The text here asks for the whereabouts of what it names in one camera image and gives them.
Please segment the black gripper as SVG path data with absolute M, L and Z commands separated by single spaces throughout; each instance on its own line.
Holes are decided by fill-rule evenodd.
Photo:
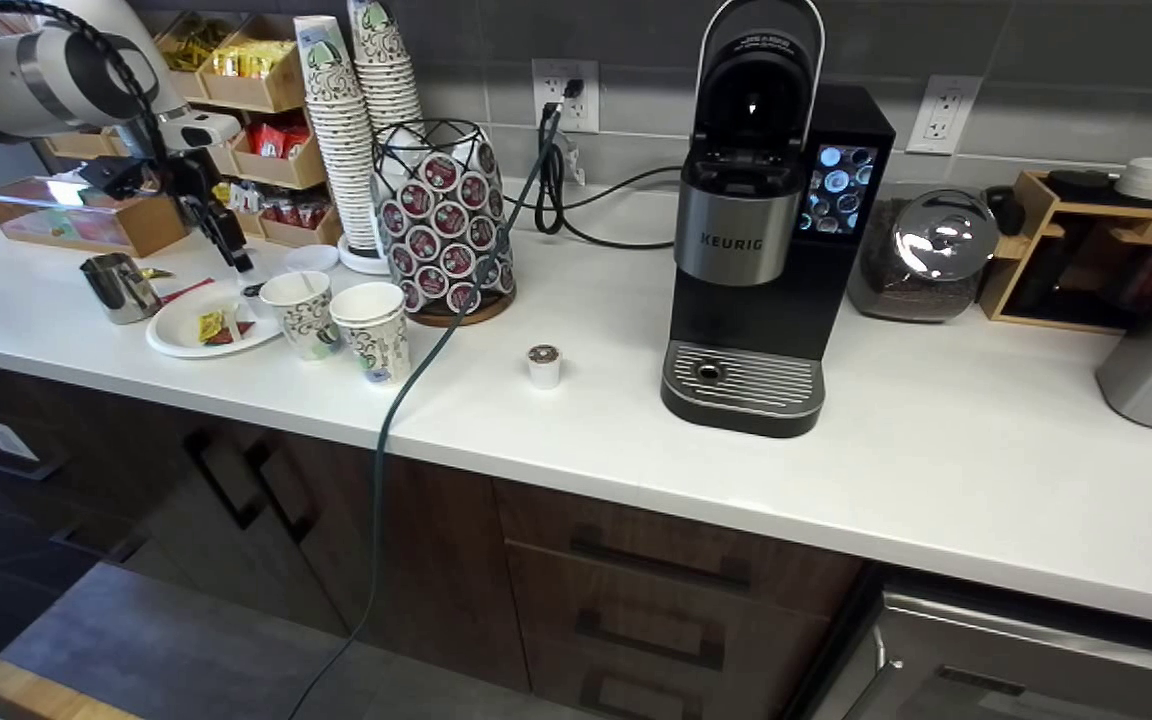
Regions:
M 146 138 L 140 174 L 186 211 L 230 268 L 249 272 L 249 239 L 233 208 L 216 195 L 222 174 L 213 157 L 199 144 L 170 149 L 153 112 L 140 112 L 132 128 Z

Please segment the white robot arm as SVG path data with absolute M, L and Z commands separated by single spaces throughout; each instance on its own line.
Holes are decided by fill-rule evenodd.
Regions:
M 216 202 L 222 174 L 186 125 L 188 99 L 128 0 L 0 0 L 32 33 L 0 37 L 0 144 L 123 128 L 140 168 L 230 268 L 249 272 L 242 219 Z

